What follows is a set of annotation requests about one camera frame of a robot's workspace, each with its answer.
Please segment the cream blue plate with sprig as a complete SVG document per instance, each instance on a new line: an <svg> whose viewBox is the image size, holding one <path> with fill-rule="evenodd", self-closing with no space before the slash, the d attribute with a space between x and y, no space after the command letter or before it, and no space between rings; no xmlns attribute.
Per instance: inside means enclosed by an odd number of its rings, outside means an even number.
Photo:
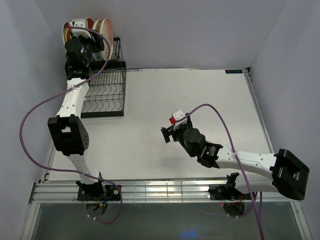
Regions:
<svg viewBox="0 0 320 240"><path fill-rule="evenodd" d="M100 33L101 24L102 24L101 19L96 20L93 24L92 29L95 30L96 32ZM93 53L92 57L95 61L102 61L103 60L101 52Z"/></svg>

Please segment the white plate green maroon rim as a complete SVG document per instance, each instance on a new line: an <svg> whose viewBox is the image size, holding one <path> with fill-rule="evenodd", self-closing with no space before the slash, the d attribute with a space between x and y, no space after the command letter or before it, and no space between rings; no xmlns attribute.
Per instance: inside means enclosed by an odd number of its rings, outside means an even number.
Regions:
<svg viewBox="0 0 320 240"><path fill-rule="evenodd" d="M70 28L69 27L69 22L66 22L64 25L63 25L63 29L62 29L62 39L63 39L63 44L65 44L65 33L66 33L66 30L67 28Z"/></svg>

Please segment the red plate blue flower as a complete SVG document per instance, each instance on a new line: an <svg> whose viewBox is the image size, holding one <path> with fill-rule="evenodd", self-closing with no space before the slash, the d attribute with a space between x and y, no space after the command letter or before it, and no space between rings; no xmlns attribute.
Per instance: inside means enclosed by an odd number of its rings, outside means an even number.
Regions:
<svg viewBox="0 0 320 240"><path fill-rule="evenodd" d="M89 29L93 29L94 26L94 20L90 17L86 17L85 20L87 21L87 27Z"/></svg>

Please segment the cream pink plate with sprig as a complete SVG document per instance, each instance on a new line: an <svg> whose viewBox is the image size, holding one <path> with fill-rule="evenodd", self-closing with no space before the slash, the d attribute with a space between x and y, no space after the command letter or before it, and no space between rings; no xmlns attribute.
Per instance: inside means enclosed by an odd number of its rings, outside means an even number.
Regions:
<svg viewBox="0 0 320 240"><path fill-rule="evenodd" d="M105 18L102 20L101 25L100 25L100 29L99 29L99 33L105 37L105 39L107 40L107 42L109 44L109 47L108 47L108 45L104 41L103 42L104 43L104 50L101 52L101 57L105 61L108 61L112 57L113 48L114 48L114 31L113 31L113 26L112 26L110 19Z"/></svg>

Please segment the round orange woven plate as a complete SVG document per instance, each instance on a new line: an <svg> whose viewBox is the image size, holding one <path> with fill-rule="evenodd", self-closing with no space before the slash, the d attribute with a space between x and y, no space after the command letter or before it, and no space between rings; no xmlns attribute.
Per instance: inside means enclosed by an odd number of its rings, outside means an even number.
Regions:
<svg viewBox="0 0 320 240"><path fill-rule="evenodd" d="M65 42L69 41L72 38L71 30L72 30L71 28L67 28L65 31L65 36L64 36Z"/></svg>

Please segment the square orange woven plate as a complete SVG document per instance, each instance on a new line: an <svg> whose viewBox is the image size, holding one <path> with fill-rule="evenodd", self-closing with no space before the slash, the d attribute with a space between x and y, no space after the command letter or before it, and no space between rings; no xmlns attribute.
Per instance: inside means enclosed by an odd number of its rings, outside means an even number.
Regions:
<svg viewBox="0 0 320 240"><path fill-rule="evenodd" d="M80 22L80 21L81 21L80 18L73 18L73 19L71 20L72 23L76 23L76 22Z"/></svg>

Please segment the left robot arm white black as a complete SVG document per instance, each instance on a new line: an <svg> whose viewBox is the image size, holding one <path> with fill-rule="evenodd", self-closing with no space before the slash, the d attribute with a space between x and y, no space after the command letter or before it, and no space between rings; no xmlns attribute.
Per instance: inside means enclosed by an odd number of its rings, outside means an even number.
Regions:
<svg viewBox="0 0 320 240"><path fill-rule="evenodd" d="M89 90L86 80L91 74L92 54L102 51L104 43L96 34L89 38L73 36L65 42L64 48L68 92L60 110L55 117L48 119L47 125L55 149L67 157L79 172L80 180L76 184L82 188L82 193L100 200L106 195L106 187L99 180L101 173L95 169L86 152L89 134L81 121L81 112Z"/></svg>

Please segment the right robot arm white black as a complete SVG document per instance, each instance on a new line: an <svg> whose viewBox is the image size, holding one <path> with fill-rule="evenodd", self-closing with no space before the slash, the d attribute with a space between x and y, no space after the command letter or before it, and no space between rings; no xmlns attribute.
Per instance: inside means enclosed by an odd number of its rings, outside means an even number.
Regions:
<svg viewBox="0 0 320 240"><path fill-rule="evenodd" d="M233 200L250 192L275 192L296 201L305 198L310 169L291 151L277 153L238 153L212 143L192 124L163 127L166 143L179 142L187 154L206 168L234 169L224 185L210 188L210 197Z"/></svg>

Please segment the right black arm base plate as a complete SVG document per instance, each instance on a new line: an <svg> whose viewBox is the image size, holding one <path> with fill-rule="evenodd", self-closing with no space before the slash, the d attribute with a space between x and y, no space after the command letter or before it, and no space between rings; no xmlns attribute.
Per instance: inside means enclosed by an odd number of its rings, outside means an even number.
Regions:
<svg viewBox="0 0 320 240"><path fill-rule="evenodd" d="M211 200L228 200L235 201L238 199L250 200L251 196L249 193L241 193L234 187L227 188L226 185L215 185L210 184L208 188Z"/></svg>

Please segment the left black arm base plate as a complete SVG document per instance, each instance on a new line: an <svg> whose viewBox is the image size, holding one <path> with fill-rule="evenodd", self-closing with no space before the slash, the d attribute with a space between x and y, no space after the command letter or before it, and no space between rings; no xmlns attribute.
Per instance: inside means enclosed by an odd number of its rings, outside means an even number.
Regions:
<svg viewBox="0 0 320 240"><path fill-rule="evenodd" d="M78 188L78 193L76 199L78 201L101 201L109 199L110 201L120 201L121 196L119 190L114 185L100 185L96 188L89 187L83 188L80 186Z"/></svg>

